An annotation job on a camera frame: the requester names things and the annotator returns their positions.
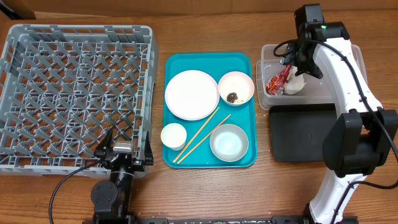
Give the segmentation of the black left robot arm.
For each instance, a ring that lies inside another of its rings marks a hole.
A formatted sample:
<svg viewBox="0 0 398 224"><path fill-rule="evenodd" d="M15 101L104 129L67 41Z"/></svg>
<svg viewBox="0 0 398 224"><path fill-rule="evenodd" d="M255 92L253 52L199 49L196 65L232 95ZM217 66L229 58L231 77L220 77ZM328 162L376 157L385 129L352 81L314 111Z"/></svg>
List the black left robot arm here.
<svg viewBox="0 0 398 224"><path fill-rule="evenodd" d="M113 131L109 130L94 151L100 164L110 170L108 180L99 181L91 190L94 205L92 222L134 223L135 216L129 211L131 190L135 178L143 178L149 166L154 164L150 147L150 134L145 131L144 145L134 150L131 141L113 142Z"/></svg>

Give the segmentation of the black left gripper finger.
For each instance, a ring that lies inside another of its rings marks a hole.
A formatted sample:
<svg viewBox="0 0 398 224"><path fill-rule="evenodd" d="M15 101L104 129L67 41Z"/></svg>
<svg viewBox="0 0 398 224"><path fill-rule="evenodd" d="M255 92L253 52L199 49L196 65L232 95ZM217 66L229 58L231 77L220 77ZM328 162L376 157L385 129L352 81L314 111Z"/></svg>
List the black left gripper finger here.
<svg viewBox="0 0 398 224"><path fill-rule="evenodd" d="M95 148L95 152L105 151L111 147L111 143L113 140L113 130L109 129L102 139L102 141Z"/></svg>
<svg viewBox="0 0 398 224"><path fill-rule="evenodd" d="M153 165L154 157L152 153L152 149L150 146L150 137L149 132L146 131L145 143L144 143L144 164L145 165Z"/></svg>

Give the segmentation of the red snack wrapper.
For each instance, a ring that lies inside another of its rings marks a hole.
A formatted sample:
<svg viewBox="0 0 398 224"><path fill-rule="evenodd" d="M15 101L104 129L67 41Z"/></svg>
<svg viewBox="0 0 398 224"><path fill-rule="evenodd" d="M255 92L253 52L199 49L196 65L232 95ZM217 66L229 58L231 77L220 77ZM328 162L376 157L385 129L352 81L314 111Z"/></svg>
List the red snack wrapper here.
<svg viewBox="0 0 398 224"><path fill-rule="evenodd" d="M269 95L281 95L283 94L284 86L287 83L287 79L290 75L291 65L286 65L285 68L277 75L273 76L265 85L266 92Z"/></svg>

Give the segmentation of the pink white bowl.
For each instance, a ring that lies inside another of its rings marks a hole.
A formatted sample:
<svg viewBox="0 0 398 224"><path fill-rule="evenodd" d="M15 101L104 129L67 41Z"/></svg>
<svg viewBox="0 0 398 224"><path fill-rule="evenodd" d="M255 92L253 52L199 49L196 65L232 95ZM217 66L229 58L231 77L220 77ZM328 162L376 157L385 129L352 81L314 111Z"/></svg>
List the pink white bowl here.
<svg viewBox="0 0 398 224"><path fill-rule="evenodd" d="M218 91L221 99L228 105L241 106L247 103L254 94L252 78L243 72L228 72L218 82ZM226 97L229 93L237 93L238 100L229 103Z"/></svg>

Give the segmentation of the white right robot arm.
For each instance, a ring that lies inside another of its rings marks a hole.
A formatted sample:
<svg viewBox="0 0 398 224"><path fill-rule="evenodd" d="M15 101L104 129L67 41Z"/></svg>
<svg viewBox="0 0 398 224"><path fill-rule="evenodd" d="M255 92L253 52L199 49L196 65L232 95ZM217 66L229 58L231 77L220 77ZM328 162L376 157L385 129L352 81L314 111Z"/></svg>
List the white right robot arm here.
<svg viewBox="0 0 398 224"><path fill-rule="evenodd" d="M324 78L332 95L336 121L323 140L326 174L301 216L272 217L274 223L356 223L343 211L356 187L396 152L397 112L386 110L372 94L354 60L342 22L324 20L319 4L295 13L297 38L285 41L282 64L298 74Z"/></svg>

